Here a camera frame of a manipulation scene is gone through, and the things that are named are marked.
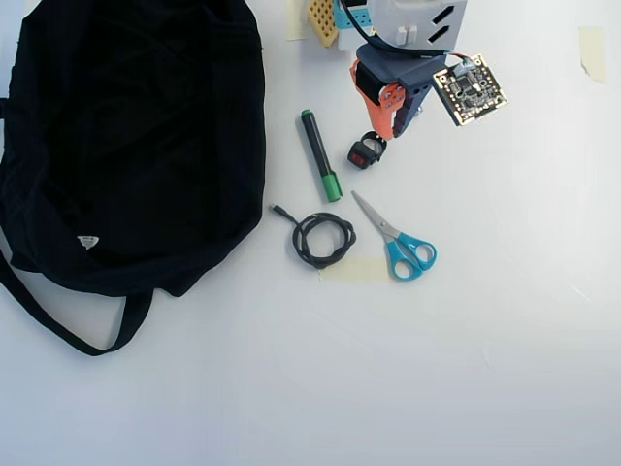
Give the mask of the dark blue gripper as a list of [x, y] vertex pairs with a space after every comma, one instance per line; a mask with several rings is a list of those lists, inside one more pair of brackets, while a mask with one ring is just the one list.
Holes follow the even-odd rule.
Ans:
[[444, 67], [446, 57], [412, 58], [371, 45], [361, 46], [356, 56], [349, 73], [372, 128], [385, 141], [401, 137], [420, 113], [432, 75]]

